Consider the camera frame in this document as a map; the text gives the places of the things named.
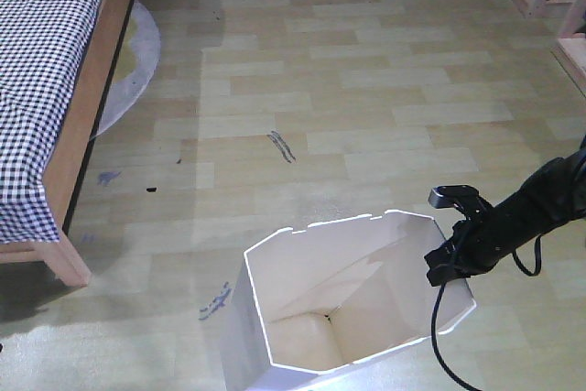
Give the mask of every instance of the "white paper box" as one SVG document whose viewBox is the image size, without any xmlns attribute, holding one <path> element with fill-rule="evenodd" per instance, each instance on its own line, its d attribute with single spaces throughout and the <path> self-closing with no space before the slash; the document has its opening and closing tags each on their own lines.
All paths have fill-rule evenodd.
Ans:
<svg viewBox="0 0 586 391">
<path fill-rule="evenodd" d="M 221 344 L 227 391 L 289 390 L 378 362 L 429 337 L 438 288 L 423 256 L 444 237 L 401 211 L 281 229 L 244 252 Z M 446 287 L 445 333 L 474 307 Z"/>
</svg>

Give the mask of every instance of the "bed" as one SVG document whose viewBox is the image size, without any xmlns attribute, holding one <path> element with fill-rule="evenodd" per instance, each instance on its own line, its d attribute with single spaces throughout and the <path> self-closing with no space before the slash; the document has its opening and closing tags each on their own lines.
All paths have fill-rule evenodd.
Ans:
<svg viewBox="0 0 586 391">
<path fill-rule="evenodd" d="M 132 1 L 0 3 L 0 262 L 88 284 L 66 222 Z"/>
</svg>

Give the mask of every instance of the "power cord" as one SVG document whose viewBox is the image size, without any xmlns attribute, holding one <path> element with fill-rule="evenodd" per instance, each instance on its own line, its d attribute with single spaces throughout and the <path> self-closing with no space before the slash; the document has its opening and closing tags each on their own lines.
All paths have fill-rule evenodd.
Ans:
<svg viewBox="0 0 586 391">
<path fill-rule="evenodd" d="M 456 246 L 454 248 L 454 252 L 452 253 L 451 258 L 450 258 L 450 262 L 449 262 L 450 267 L 455 267 L 458 253 L 460 252 L 460 249 L 461 249 L 462 245 L 464 244 L 464 242 L 466 240 L 466 236 L 468 235 L 469 231 L 470 231 L 470 228 L 468 228 L 468 230 L 464 231 L 464 233 L 461 236 L 460 241 L 456 244 Z M 541 236 L 542 236 L 542 234 L 539 235 L 535 241 L 534 250 L 535 250 L 536 263 L 535 263 L 535 270 L 533 272 L 529 271 L 523 265 L 523 263 L 521 263 L 521 260 L 519 259 L 516 252 L 515 251 L 513 252 L 513 258 L 515 260 L 516 265 L 528 277 L 536 277 L 541 272 Z M 467 389 L 468 391 L 482 391 L 480 388 L 476 388 L 476 387 L 470 385 L 468 382 L 466 382 L 465 380 L 460 378 L 458 375 L 456 375 L 448 367 L 448 365 L 446 364 L 446 362 L 444 361 L 444 359 L 440 353 L 440 348 L 438 346 L 438 334 L 437 334 L 438 313 L 440 311 L 441 299 L 443 298 L 443 293 L 444 293 L 444 290 L 446 289 L 447 284 L 448 283 L 443 283 L 439 287 L 438 296 L 436 298 L 436 303 L 434 304 L 433 311 L 431 313 L 431 346 L 433 347 L 433 352 L 436 356 L 436 359 L 439 362 L 439 365 L 441 366 L 441 368 L 443 368 L 443 371 L 446 372 L 446 374 L 451 378 L 451 380 L 456 382 L 462 388 Z"/>
</svg>

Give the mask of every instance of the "checkered bed sheet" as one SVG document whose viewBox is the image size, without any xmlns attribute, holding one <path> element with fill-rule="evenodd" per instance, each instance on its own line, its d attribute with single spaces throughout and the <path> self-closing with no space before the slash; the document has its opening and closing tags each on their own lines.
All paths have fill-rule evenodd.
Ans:
<svg viewBox="0 0 586 391">
<path fill-rule="evenodd" d="M 100 2 L 0 2 L 0 243 L 60 239 L 42 177 Z"/>
</svg>

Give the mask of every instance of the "bed leg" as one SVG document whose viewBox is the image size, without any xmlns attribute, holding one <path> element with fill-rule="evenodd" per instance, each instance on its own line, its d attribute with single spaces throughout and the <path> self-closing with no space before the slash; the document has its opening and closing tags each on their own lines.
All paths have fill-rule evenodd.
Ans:
<svg viewBox="0 0 586 391">
<path fill-rule="evenodd" d="M 60 231 L 57 243 L 33 243 L 33 247 L 49 268 L 66 286 L 84 287 L 90 282 L 92 272 L 85 265 L 70 239 Z"/>
</svg>

